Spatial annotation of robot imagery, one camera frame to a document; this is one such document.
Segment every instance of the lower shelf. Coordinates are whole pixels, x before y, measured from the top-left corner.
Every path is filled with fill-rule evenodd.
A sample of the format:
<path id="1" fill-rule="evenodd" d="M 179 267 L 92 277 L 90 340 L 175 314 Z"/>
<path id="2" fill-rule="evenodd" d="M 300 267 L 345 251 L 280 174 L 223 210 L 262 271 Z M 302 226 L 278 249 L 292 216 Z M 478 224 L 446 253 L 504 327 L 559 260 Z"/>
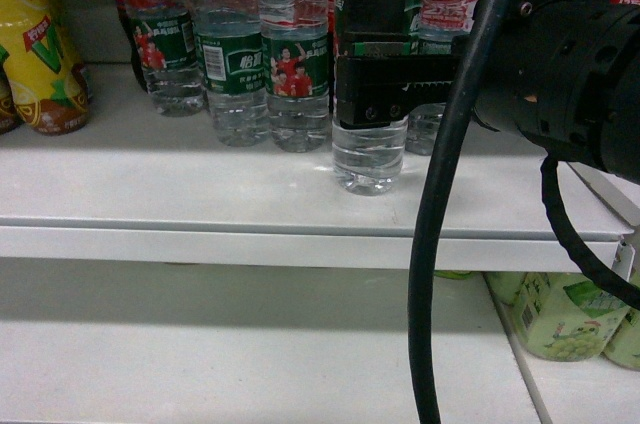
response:
<path id="1" fill-rule="evenodd" d="M 415 423 L 406 284 L 0 259 L 0 421 Z M 444 423 L 540 422 L 480 275 L 437 279 L 434 360 Z"/>

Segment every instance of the green label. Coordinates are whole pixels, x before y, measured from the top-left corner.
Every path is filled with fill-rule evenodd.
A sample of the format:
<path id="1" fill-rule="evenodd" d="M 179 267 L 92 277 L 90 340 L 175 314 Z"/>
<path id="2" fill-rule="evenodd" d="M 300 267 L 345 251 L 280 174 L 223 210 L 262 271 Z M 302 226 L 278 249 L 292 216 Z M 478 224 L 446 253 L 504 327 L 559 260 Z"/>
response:
<path id="1" fill-rule="evenodd" d="M 224 94 L 245 94 L 264 87 L 262 37 L 196 36 L 198 62 L 207 87 Z"/>
<path id="2" fill-rule="evenodd" d="M 345 0 L 336 0 L 335 8 L 335 29 L 338 38 L 341 36 L 344 30 L 344 7 Z M 404 0 L 404 22 L 403 32 L 415 36 L 418 31 L 418 24 L 420 22 L 420 7 L 422 6 L 422 0 Z"/>
<path id="3" fill-rule="evenodd" d="M 180 69 L 196 62 L 188 13 L 170 19 L 131 19 L 131 31 L 147 69 Z"/>
<path id="4" fill-rule="evenodd" d="M 329 89 L 327 37 L 308 41 L 262 39 L 265 85 L 269 94 L 321 96 Z"/>

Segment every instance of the yellow beverage can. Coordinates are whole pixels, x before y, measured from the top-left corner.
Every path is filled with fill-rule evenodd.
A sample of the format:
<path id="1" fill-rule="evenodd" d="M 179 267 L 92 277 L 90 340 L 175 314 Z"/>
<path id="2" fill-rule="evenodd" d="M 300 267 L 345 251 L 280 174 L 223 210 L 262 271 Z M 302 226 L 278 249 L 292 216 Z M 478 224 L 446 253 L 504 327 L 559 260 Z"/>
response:
<path id="1" fill-rule="evenodd" d="M 86 123 L 87 93 L 75 56 L 49 0 L 0 0 L 0 64 L 18 114 L 42 134 L 66 134 Z"/>

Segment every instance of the water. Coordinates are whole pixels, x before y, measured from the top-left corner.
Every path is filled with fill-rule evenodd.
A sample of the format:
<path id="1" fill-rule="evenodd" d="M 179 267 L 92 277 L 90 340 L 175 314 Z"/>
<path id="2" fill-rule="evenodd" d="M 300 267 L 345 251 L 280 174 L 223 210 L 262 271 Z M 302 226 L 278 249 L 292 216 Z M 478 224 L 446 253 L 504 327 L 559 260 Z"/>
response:
<path id="1" fill-rule="evenodd" d="M 407 118 L 361 130 L 344 129 L 334 118 L 332 132 L 334 172 L 344 189 L 377 195 L 393 187 L 402 169 Z"/>
<path id="2" fill-rule="evenodd" d="M 186 0 L 124 3 L 156 111 L 179 117 L 202 110 L 204 96 Z"/>
<path id="3" fill-rule="evenodd" d="M 260 16 L 271 136 L 285 151 L 311 151 L 328 135 L 327 0 L 260 0 Z"/>
<path id="4" fill-rule="evenodd" d="M 409 113 L 405 149 L 421 156 L 430 156 L 436 143 L 446 102 L 423 104 Z"/>
<path id="5" fill-rule="evenodd" d="M 387 192 L 402 169 L 407 118 L 377 129 L 346 131 L 333 119 L 333 168 L 339 184 L 353 194 Z"/>
<path id="6" fill-rule="evenodd" d="M 189 0 L 213 127 L 220 142 L 269 136 L 258 0 Z"/>

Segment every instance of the black cable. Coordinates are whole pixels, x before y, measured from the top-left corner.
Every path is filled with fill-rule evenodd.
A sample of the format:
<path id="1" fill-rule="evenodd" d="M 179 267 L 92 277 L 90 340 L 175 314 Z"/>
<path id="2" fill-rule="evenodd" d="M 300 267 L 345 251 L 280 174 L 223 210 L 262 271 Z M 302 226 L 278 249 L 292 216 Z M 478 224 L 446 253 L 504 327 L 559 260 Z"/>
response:
<path id="1" fill-rule="evenodd" d="M 542 166 L 542 202 L 547 210 L 547 218 L 558 242 L 575 262 L 582 274 L 609 294 L 616 296 L 625 304 L 640 310 L 640 289 L 618 276 L 605 266 L 587 247 L 571 225 L 560 195 L 558 185 L 558 161 L 548 156 Z"/>
<path id="2" fill-rule="evenodd" d="M 425 182 L 409 268 L 409 364 L 421 424 L 439 424 L 431 355 L 431 305 L 438 239 L 473 104 L 509 0 L 483 0 L 445 108 Z"/>

